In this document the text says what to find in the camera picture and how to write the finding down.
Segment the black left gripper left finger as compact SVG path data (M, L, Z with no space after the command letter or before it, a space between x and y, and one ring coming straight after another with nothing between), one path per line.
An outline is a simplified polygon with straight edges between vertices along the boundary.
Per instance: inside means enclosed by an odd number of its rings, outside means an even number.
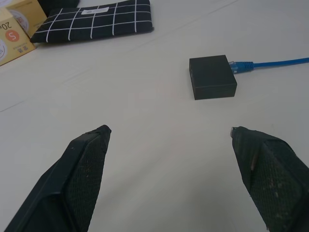
M86 232L98 199L111 129L102 125L72 140L40 177L7 232Z

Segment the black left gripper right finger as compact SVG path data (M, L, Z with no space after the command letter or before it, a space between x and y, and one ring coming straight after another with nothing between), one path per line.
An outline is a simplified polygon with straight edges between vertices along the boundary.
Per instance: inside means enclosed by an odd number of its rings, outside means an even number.
M242 181L270 232L309 230L309 169L282 139L231 129Z

